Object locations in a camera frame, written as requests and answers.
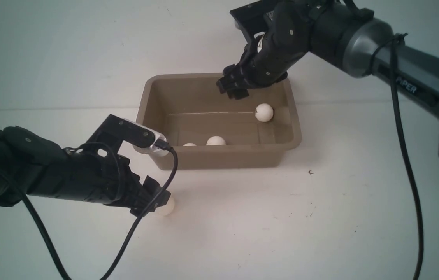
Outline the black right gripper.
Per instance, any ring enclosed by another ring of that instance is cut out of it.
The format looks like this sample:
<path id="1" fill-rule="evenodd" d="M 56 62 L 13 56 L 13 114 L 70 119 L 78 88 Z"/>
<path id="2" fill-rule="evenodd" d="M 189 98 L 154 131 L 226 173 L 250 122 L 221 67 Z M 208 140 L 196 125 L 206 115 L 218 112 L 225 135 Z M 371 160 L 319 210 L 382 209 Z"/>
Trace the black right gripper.
<path id="1" fill-rule="evenodd" d="M 243 66 L 225 67 L 216 86 L 232 100 L 249 97 L 248 88 L 265 88 L 287 78 L 290 67 L 310 49 L 318 0 L 280 0 L 267 32 L 255 35 L 243 53 Z"/>

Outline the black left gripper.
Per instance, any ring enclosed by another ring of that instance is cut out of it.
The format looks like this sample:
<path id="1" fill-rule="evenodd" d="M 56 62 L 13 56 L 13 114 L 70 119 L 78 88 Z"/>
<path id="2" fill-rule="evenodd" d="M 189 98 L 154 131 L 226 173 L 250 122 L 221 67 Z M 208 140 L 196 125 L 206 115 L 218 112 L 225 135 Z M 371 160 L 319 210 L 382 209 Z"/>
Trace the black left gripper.
<path id="1" fill-rule="evenodd" d="M 129 158 L 117 155 L 74 154 L 45 167 L 29 188 L 29 195 L 127 207 L 135 217 L 154 212 L 171 197 L 155 179 L 131 172 Z"/>

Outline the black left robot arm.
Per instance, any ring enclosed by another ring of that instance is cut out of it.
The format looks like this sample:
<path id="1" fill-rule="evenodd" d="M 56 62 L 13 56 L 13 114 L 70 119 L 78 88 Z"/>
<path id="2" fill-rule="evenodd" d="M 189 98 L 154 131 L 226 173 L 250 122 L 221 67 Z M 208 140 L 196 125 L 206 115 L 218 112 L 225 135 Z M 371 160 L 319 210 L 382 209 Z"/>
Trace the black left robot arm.
<path id="1" fill-rule="evenodd" d="M 129 159 L 118 154 L 120 146 L 121 141 L 111 147 L 96 139 L 70 152 L 20 126 L 8 126 L 0 130 L 0 206 L 21 201 L 15 183 L 31 196 L 144 208 L 161 186 L 151 177 L 141 182 Z"/>

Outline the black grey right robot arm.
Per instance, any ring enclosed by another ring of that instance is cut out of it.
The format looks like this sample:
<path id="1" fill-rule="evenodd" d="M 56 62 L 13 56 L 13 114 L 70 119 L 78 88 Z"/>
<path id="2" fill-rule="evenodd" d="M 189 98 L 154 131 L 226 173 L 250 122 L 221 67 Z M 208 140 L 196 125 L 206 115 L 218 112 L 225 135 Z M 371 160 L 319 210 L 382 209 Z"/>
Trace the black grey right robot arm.
<path id="1" fill-rule="evenodd" d="M 312 53 L 355 78 L 373 75 L 439 120 L 439 58 L 351 0 L 261 0 L 231 10 L 247 44 L 221 74 L 150 78 L 136 122 L 164 134 L 181 170 L 280 165 L 302 141 L 287 71 Z"/>

